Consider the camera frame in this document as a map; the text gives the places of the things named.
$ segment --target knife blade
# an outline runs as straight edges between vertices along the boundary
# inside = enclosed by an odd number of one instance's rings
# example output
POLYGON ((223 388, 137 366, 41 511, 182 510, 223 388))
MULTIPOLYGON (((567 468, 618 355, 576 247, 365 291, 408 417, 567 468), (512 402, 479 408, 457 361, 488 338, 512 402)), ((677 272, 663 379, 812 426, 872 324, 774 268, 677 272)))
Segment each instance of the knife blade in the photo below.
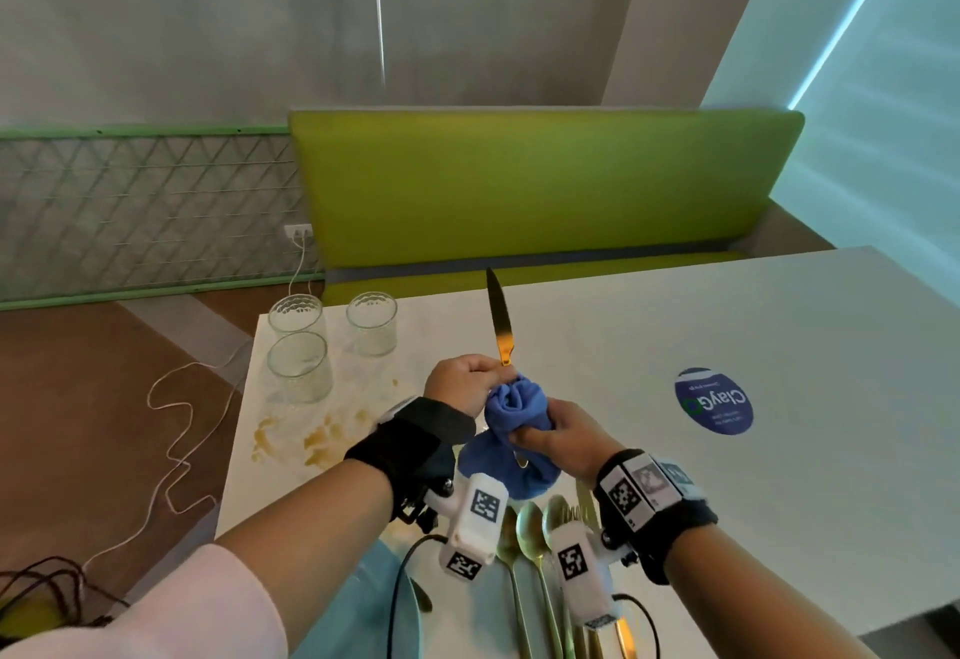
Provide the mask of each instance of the knife blade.
POLYGON ((490 267, 486 268, 486 297, 489 298, 489 312, 493 316, 493 332, 496 334, 500 363, 509 366, 510 354, 514 352, 514 331, 510 327, 510 313, 503 297, 503 288, 490 267))
MULTIPOLYGON (((591 492, 590 486, 580 479, 577 480, 577 503, 580 505, 580 514, 583 522, 588 528, 599 535, 600 519, 597 517, 594 493, 591 492)), ((594 637, 597 636, 596 631, 590 631, 589 633, 594 637)), ((637 659, 637 645, 634 642, 634 634, 630 630, 626 618, 618 618, 616 622, 616 638, 620 642, 620 653, 623 655, 623 659, 637 659)), ((595 648, 595 651, 600 650, 600 641, 598 639, 597 637, 597 640, 592 642, 592 647, 595 648)))

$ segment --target green metal frame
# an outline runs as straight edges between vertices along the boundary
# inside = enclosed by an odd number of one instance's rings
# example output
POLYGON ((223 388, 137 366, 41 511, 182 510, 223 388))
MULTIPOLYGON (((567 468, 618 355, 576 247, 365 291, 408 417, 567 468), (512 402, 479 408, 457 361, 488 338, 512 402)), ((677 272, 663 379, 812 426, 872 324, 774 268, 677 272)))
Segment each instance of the green metal frame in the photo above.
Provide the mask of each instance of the green metal frame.
POLYGON ((248 136, 289 134, 285 123, 263 126, 170 125, 130 123, 107 126, 11 126, 0 128, 0 141, 12 139, 137 139, 155 136, 248 136))
MULTIPOLYGON (((294 283, 310 281, 316 283, 327 276, 322 273, 308 273, 297 275, 294 283)), ((54 308, 56 306, 77 306, 85 303, 105 303, 114 300, 135 300, 137 298, 156 298, 160 295, 192 295, 195 292, 209 290, 234 290, 240 288, 261 288, 270 285, 286 285, 290 277, 279 275, 276 277, 258 277, 256 279, 222 279, 217 282, 201 282, 198 284, 182 284, 172 287, 148 287, 137 290, 119 290, 117 292, 94 292, 88 295, 63 295, 54 298, 38 298, 36 300, 11 300, 0 302, 0 313, 4 311, 24 311, 30 308, 54 308)))

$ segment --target blue light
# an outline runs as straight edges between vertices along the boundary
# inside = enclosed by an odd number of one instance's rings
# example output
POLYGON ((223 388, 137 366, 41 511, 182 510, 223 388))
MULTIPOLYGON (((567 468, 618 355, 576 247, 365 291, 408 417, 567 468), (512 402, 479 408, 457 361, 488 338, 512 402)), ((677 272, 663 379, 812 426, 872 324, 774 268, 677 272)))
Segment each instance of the blue light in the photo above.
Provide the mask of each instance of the blue light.
POLYGON ((826 44, 826 47, 823 48, 820 57, 817 58, 817 61, 813 64, 813 67, 810 68, 810 71, 806 74, 806 77, 803 79, 803 82, 797 90, 797 94, 793 96, 793 100, 790 101, 790 104, 787 106, 791 111, 797 107, 797 104, 800 103, 801 98, 807 93, 807 89, 810 87, 810 84, 813 83, 813 79, 820 74, 824 63, 834 53, 834 48, 837 47, 837 44, 840 42, 847 29, 850 27, 851 23, 854 21, 854 18, 857 16, 860 8, 863 6, 863 3, 867 0, 853 0, 853 3, 850 5, 849 10, 846 11, 843 20, 840 22, 840 25, 837 27, 836 31, 833 33, 833 36, 830 38, 830 42, 826 44))

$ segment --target hand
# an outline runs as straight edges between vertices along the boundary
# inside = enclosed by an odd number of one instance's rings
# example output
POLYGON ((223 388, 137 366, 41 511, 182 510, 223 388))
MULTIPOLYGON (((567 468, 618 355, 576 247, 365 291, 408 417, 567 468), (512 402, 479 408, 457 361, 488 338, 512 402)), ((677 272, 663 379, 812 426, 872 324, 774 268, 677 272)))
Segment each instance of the hand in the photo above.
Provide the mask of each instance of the hand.
POLYGON ((510 441, 546 455, 559 469, 593 487, 600 468, 622 452, 623 445, 573 401, 547 398, 547 415, 552 431, 521 426, 510 433, 510 441))
POLYGON ((461 355, 439 362, 427 376, 423 396, 443 402, 474 419, 492 389, 517 379, 517 369, 488 355, 461 355))

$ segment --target power socket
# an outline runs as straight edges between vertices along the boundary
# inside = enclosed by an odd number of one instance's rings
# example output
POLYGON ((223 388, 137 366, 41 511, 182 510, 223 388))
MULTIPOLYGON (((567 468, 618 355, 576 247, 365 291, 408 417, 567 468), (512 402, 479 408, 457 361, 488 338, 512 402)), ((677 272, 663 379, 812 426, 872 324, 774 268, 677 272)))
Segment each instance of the power socket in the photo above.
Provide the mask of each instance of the power socket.
POLYGON ((307 241, 313 240, 313 225, 285 224, 283 225, 283 234, 287 236, 287 240, 300 246, 301 244, 306 244, 307 241))

